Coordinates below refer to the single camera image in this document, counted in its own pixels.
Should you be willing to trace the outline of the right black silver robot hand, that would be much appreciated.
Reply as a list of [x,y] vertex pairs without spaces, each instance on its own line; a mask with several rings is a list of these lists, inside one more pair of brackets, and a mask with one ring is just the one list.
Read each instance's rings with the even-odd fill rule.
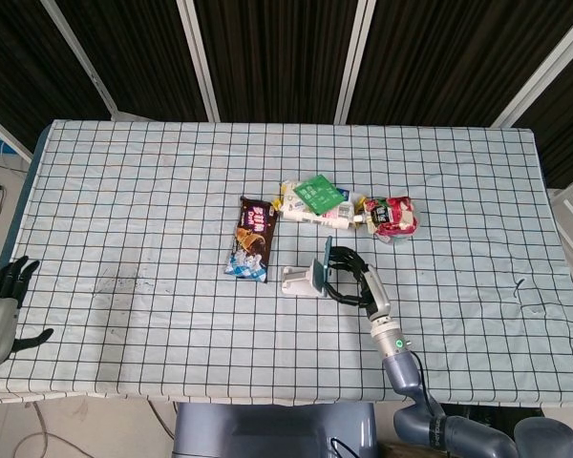
[[390,316],[390,299],[376,269],[354,250],[345,246],[331,246],[327,267],[351,273],[359,288],[357,295],[343,295],[326,279],[324,286],[329,297],[339,303],[364,309],[370,322]]

